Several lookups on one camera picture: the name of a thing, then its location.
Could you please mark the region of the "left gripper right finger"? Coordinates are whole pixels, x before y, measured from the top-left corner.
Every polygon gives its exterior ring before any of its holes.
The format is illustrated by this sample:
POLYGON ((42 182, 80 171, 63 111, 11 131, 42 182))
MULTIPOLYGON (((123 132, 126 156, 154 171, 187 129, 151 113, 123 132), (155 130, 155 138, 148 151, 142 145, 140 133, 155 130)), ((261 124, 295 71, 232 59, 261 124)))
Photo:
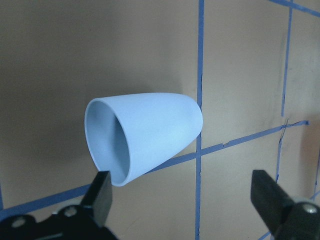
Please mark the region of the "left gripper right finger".
POLYGON ((275 240, 320 238, 320 206, 289 196, 265 170, 252 171, 250 200, 275 240))

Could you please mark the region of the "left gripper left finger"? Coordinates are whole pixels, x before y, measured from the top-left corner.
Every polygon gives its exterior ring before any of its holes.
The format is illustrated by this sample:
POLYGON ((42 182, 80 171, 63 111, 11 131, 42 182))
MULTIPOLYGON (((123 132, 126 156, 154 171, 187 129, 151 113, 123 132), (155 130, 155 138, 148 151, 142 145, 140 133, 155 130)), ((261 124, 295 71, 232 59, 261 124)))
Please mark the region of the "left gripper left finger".
POLYGON ((113 201, 111 174, 99 171, 79 204, 70 204, 37 221, 18 214, 0 222, 2 240, 116 240, 105 226, 113 201))

